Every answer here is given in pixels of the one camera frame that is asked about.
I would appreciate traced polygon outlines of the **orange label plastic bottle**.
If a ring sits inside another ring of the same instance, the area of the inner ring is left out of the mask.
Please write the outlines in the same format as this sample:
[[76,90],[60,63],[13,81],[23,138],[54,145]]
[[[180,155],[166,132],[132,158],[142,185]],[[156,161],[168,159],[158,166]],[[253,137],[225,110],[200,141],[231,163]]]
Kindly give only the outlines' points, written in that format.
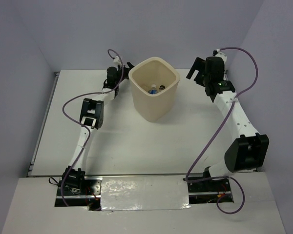
[[148,84],[142,84],[142,87],[143,87],[144,89],[149,89],[149,88],[150,88],[150,85],[148,85]]

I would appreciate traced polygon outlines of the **blue label plastic bottle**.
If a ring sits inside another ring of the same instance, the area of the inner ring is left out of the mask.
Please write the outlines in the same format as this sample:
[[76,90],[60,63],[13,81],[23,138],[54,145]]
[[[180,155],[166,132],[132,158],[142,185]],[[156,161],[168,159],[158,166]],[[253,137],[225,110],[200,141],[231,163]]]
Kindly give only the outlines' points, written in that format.
[[151,88],[148,91],[148,93],[152,95],[157,94],[158,92],[159,92],[159,88],[156,84],[152,84]]

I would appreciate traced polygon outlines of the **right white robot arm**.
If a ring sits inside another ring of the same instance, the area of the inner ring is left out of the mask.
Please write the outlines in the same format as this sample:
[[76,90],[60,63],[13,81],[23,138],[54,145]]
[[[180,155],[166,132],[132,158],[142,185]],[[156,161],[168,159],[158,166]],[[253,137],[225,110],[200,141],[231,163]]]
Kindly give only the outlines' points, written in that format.
[[269,138],[262,135],[251,124],[241,104],[231,81],[224,79],[225,62],[218,56],[201,59],[197,57],[186,78],[194,78],[196,84],[205,89],[205,93],[217,106],[224,117],[232,144],[224,153],[223,159],[208,166],[203,172],[203,187],[208,191],[215,190],[220,184],[220,178],[236,172],[257,169],[263,166],[269,146]]

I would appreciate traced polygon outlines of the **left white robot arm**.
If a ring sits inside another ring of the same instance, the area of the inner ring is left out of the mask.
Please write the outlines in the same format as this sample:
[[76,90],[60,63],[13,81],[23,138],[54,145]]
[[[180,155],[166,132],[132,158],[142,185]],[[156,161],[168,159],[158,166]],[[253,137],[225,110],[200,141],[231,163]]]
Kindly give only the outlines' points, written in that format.
[[[105,106],[118,95],[120,83],[128,79],[129,71],[132,68],[134,68],[134,65],[130,62],[127,62],[126,65],[118,64],[116,67],[108,67],[106,79],[100,92],[79,95],[63,105],[63,114],[80,126],[80,135],[74,155],[62,175],[62,181],[59,185],[62,193],[65,188],[68,188],[76,195],[85,191],[86,182],[84,177],[91,141],[94,134],[103,125]],[[82,101],[80,117],[78,120],[75,120],[65,112],[65,108],[70,102],[82,97],[84,99]]]

